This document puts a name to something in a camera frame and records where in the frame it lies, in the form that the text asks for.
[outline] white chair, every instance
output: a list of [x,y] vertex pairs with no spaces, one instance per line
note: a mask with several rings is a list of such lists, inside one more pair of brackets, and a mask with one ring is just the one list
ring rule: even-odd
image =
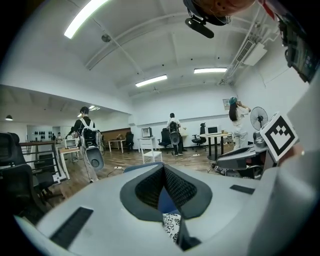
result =
[[161,151],[154,151],[154,146],[152,143],[152,139],[142,139],[140,140],[140,148],[141,148],[141,153],[142,153],[142,161],[145,164],[146,161],[149,159],[152,159],[152,163],[156,161],[156,157],[160,156],[161,157],[161,162],[162,162],[162,153]]

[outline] air conditioner unit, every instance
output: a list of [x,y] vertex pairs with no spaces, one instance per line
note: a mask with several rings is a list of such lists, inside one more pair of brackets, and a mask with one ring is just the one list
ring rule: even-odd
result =
[[262,43],[257,43],[254,49],[248,54],[243,64],[254,66],[266,53],[267,50]]
[[236,60],[238,62],[243,62],[247,58],[247,56],[251,53],[251,51],[254,49],[255,46],[256,44],[253,41],[247,39],[247,41],[244,44],[244,47],[240,51]]

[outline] patterned fabric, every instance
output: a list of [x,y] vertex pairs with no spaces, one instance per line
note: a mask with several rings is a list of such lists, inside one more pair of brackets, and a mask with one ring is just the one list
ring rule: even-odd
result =
[[166,213],[163,215],[164,231],[168,234],[168,236],[173,240],[174,243],[176,243],[178,239],[180,219],[181,216],[178,214]]

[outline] ceiling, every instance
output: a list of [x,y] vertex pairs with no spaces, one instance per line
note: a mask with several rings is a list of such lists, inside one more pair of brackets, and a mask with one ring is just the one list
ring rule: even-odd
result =
[[[89,2],[63,1],[72,14],[70,22]],[[130,97],[154,90],[216,85],[223,74],[195,75],[194,68],[229,67],[259,8],[255,3],[225,26],[208,24],[215,33],[208,39],[185,25],[189,15],[183,0],[110,0],[79,28],[66,47],[87,69],[105,75]],[[260,8],[257,21],[264,17]],[[104,34],[112,40],[103,42]],[[135,86],[165,74],[166,81]]]
[[[81,102],[78,100],[59,97],[39,91],[22,89],[18,87],[0,85],[0,106],[13,106],[18,105],[23,108],[35,107],[44,110],[52,110],[63,112],[73,115],[78,115],[79,110],[86,106],[90,107],[91,104]],[[114,110],[108,108],[101,108],[100,114],[111,113]]]

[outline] wooden floor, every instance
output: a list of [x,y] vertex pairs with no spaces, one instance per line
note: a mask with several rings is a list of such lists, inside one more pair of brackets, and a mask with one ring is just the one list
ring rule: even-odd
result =
[[[233,149],[233,144],[224,145],[224,153],[227,153]],[[174,157],[170,150],[162,152],[163,162],[166,164],[174,164],[179,166],[184,166],[189,169],[207,172],[210,169],[213,161],[207,158],[209,154],[209,149],[206,151],[204,149],[199,149],[197,152],[191,148],[187,149],[187,152],[183,152],[184,155]],[[106,151],[103,155],[104,158],[104,168],[97,173],[98,178],[109,179],[112,176],[121,175],[122,170],[115,170],[115,167],[123,167],[124,169],[130,166],[142,165],[142,154],[138,151],[124,152],[121,150],[113,149],[112,152]],[[63,181],[61,184],[56,184],[50,188],[54,193],[62,193],[64,197],[70,198],[75,193],[83,189],[89,184],[88,176],[84,176],[80,169],[85,168],[84,161],[79,159],[78,162],[71,163],[66,161],[67,169],[70,175],[70,180]],[[51,204],[57,206],[62,202],[61,197],[51,199]]]

